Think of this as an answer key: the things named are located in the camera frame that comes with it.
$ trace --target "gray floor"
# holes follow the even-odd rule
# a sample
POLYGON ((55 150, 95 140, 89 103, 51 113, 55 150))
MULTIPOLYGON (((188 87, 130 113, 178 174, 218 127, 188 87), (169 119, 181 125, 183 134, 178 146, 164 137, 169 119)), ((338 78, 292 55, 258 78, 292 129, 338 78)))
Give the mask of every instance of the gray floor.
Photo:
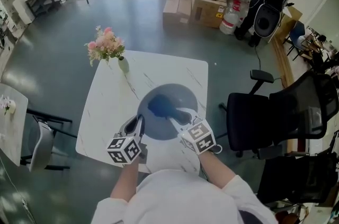
MULTIPOLYGON (((162 11, 166 0, 70 0, 59 11, 41 16, 26 30, 7 64, 2 83, 26 95, 32 108, 73 119, 64 129, 77 134, 86 97, 95 74, 84 44, 95 35, 95 27, 111 26, 125 40, 126 48, 207 61, 209 64, 207 119, 215 135, 226 131, 225 117, 218 109, 231 92, 248 93, 254 81, 251 69, 258 69, 253 48, 218 29, 203 26, 163 29, 162 11)), ((258 48, 262 70, 279 77, 272 47, 258 48)), ((269 95, 282 88, 280 81, 264 84, 259 94, 269 95)), ((22 154, 28 154, 32 119, 27 116, 22 154)), ((69 154, 55 157, 53 164, 65 163, 69 171, 30 174, 0 155, 12 181, 30 204, 37 223, 90 223, 99 200, 107 198, 120 169, 92 160, 75 151, 76 140, 56 136, 56 147, 69 154)), ((256 191, 264 162, 248 152, 242 159, 229 150, 227 137, 221 140, 220 158, 256 191)), ((10 223, 29 223, 2 167, 0 200, 10 223)))

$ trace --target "mesh chair back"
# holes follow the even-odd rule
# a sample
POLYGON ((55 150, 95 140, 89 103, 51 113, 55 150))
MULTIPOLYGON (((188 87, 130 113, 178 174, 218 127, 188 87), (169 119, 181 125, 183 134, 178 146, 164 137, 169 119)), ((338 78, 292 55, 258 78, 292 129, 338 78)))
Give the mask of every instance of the mesh chair back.
POLYGON ((337 154, 301 157, 296 160, 293 191, 287 195, 291 202, 323 203, 338 181, 337 154))
POLYGON ((326 133, 326 97, 317 75, 308 71, 286 89, 270 95, 272 139, 319 139, 326 133))
POLYGON ((326 117, 329 121, 339 111, 338 93, 331 77, 327 74, 318 75, 322 98, 326 105, 326 117))

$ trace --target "flower bouquet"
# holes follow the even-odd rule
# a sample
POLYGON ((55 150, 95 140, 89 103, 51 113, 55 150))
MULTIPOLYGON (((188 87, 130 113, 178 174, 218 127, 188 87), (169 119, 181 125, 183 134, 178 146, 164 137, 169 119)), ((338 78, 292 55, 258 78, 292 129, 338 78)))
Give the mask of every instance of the flower bouquet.
POLYGON ((4 95, 1 95, 0 98, 0 109, 5 109, 5 115, 7 111, 9 111, 10 114, 13 114, 15 111, 15 102, 13 100, 10 100, 9 97, 5 97, 4 95))
POLYGON ((96 40, 85 44, 88 47, 91 66, 93 66, 94 60, 104 59, 108 63, 110 58, 117 57, 119 67, 123 72, 127 73, 129 65, 127 60, 122 56, 125 51, 122 39, 116 37, 110 27, 102 31, 101 27, 97 26, 96 31, 96 40))

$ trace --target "white chair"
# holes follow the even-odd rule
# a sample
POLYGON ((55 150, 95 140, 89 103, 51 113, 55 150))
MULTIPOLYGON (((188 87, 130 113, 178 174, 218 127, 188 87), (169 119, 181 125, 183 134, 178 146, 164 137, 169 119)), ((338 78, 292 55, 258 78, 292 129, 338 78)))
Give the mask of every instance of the white chair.
POLYGON ((53 142, 57 132, 76 138, 76 136, 70 133, 64 132, 60 129, 51 127, 47 122, 33 116, 39 125, 39 138, 35 144, 32 155, 21 157, 21 165, 29 165, 30 172, 39 171, 42 169, 50 169, 54 171, 63 171, 64 169, 70 169, 69 166, 55 166, 48 165, 50 156, 54 153, 53 142))

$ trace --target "chair armrest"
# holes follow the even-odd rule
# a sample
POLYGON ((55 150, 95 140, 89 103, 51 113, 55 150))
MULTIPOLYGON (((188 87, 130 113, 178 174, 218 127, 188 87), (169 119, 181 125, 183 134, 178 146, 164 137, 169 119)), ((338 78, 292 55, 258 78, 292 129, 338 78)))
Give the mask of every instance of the chair armrest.
POLYGON ((263 70, 253 69, 251 70, 251 79, 257 81, 263 81, 267 83, 274 83, 274 78, 272 74, 267 73, 263 70))

